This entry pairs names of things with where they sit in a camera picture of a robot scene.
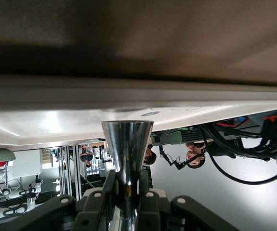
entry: white panel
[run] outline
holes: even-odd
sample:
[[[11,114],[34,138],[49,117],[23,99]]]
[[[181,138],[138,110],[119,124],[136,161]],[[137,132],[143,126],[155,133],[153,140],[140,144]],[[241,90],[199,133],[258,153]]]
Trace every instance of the white panel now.
[[[163,148],[173,159],[180,156],[181,161],[185,160],[185,145]],[[165,190],[169,200],[188,195],[242,231],[277,230],[277,181],[259,186],[234,182],[215,168],[208,154],[201,168],[177,170],[159,156],[157,146],[152,150],[158,155],[151,166],[153,186]],[[221,156],[216,161],[228,173],[243,180],[263,180],[277,173],[272,160]]]
[[[37,175],[42,172],[42,153],[40,150],[14,152],[13,178]]]

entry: screw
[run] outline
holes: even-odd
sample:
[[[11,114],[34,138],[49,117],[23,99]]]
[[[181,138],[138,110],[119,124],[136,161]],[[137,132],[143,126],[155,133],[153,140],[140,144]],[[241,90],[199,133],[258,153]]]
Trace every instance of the screw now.
[[[96,192],[95,194],[94,194],[94,197],[100,197],[100,196],[102,196],[102,194],[99,192]]]
[[[146,193],[146,197],[153,197],[153,196],[154,196],[153,192],[147,192]]]
[[[185,199],[182,198],[182,197],[178,198],[177,202],[180,203],[180,204],[185,204],[186,203]]]
[[[69,201],[69,199],[67,199],[67,198],[63,198],[63,199],[60,200],[60,202],[63,203],[63,204],[68,202],[68,201]]]

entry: white wall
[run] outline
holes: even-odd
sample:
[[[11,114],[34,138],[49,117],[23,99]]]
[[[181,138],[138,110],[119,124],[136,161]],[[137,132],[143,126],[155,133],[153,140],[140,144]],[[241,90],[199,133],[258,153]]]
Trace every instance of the white wall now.
[[[185,145],[164,145],[165,153],[173,159],[185,160]],[[242,231],[277,230],[277,180],[269,184],[250,186],[234,182],[222,175],[208,154],[198,169],[177,170],[159,156],[158,147],[152,149],[158,157],[151,166],[153,186],[164,189],[169,200],[188,195]],[[264,180],[277,174],[275,160],[226,156],[216,157],[219,165],[231,175],[243,180]]]

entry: person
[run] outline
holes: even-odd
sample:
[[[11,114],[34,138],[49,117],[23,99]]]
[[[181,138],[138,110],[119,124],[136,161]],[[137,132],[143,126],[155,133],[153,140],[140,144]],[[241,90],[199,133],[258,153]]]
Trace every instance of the person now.
[[[234,140],[228,140],[228,142],[234,144]],[[205,152],[205,148],[206,148],[205,143],[186,143],[185,145],[186,145],[186,148],[188,149],[188,152],[186,153],[186,156],[185,156],[186,160],[190,160],[197,154],[201,154],[202,152]],[[222,148],[221,146],[219,146],[218,144],[216,144],[213,141],[208,142],[208,149],[209,149],[210,153],[212,154],[212,156],[226,155],[233,159],[236,158],[235,154],[227,151],[226,149]],[[193,160],[192,162],[190,162],[188,164],[188,166],[190,168],[199,168],[199,167],[203,166],[204,163],[205,163],[205,157],[201,156],[201,157]]]
[[[151,165],[156,161],[157,155],[151,151],[151,148],[153,147],[152,144],[147,146],[145,158],[144,158],[144,163],[147,165]]]
[[[87,146],[82,146],[82,153],[79,155],[79,158],[82,162],[86,163],[86,167],[91,167],[91,161],[93,159],[92,149]]]

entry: metal jigger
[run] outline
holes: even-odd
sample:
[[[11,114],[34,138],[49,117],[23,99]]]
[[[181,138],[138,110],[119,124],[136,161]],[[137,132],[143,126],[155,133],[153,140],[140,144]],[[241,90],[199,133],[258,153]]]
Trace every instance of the metal jigger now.
[[[102,128],[113,157],[119,183],[110,231],[134,231],[137,227],[137,182],[153,121],[104,121]]]

